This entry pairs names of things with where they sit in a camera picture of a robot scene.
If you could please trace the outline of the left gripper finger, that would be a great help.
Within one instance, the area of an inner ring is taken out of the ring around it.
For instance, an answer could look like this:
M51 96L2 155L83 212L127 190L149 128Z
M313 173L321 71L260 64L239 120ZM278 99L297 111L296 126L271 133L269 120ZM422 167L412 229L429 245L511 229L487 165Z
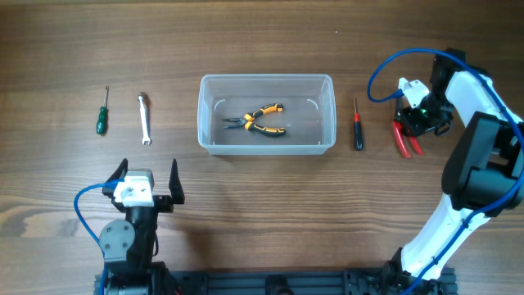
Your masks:
M122 162L119 164L115 172L107 179L107 184L116 184L120 181L122 181L125 177L125 175L128 172L128 165L129 161L127 158L124 158Z
M171 171L169 176L169 190L173 204L184 204L185 194L178 175L178 163L175 159L172 161Z

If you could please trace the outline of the red handled snips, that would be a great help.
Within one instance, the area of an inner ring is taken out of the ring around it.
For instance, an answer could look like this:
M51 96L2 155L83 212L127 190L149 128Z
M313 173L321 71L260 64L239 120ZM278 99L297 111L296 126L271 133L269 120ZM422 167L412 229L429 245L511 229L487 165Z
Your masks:
M407 145L406 145L406 143L404 141L404 138L407 138L409 140L413 150L419 156L423 156L424 152L421 149L421 147L420 147L420 145L418 143L417 138L414 137L413 135L407 135L407 134L405 134L403 132L402 120L401 120L402 109L403 109L402 99L401 98L397 98L395 100L395 114L394 114L394 119L393 119L393 122L392 122L392 126L393 126L393 134L394 134L394 137L395 137L396 144L397 144L397 146L398 146L398 148L400 150L400 154L404 158L411 158L412 157L411 152L408 150Z

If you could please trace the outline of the black red screwdriver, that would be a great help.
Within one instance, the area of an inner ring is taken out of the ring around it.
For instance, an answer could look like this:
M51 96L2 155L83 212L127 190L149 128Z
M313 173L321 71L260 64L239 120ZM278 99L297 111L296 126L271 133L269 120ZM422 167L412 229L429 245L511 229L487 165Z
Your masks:
M359 109L358 109L356 98L354 99L354 109L355 109L354 120L353 120L354 147L356 151L362 151L364 149L364 138L363 138L361 119L359 115Z

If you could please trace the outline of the orange black long-nose pliers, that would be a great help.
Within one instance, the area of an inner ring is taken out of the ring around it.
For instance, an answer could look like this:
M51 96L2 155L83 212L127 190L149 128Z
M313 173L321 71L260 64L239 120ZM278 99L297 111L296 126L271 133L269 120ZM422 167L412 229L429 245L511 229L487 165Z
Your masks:
M281 103L270 103L268 105L262 106L261 108L253 112L247 112L243 117L224 119L224 121L233 123L232 125L224 126L224 128L225 129L243 128L250 132L257 132L257 133L263 134L266 137L272 137L272 138L282 137L287 133L287 131L283 127L273 128L273 127L258 125L255 123L255 120L262 115L272 113L272 112L281 112L281 111L283 111L283 105Z

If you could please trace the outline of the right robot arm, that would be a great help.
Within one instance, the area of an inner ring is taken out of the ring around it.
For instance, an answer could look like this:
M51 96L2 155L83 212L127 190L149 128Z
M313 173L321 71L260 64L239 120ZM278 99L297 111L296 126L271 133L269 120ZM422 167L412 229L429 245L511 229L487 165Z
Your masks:
M449 131L457 114L465 130L441 177L442 197L418 235L382 269L384 292L426 294L446 262L479 227L523 200L523 120L496 93L490 75L462 51L428 49L431 87L399 80L393 131L403 157L422 153L418 137Z

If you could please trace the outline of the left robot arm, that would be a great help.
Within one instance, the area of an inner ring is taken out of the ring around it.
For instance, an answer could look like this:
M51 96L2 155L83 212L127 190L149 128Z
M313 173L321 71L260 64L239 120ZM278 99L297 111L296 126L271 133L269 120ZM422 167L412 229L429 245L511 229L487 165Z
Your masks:
M102 194L124 218L108 223L99 234L104 268L95 277L95 294L183 293L166 264L152 260L159 251L158 215L185 203L176 161L171 165L169 194L155 195L153 188L152 171L130 170L126 159L104 184Z

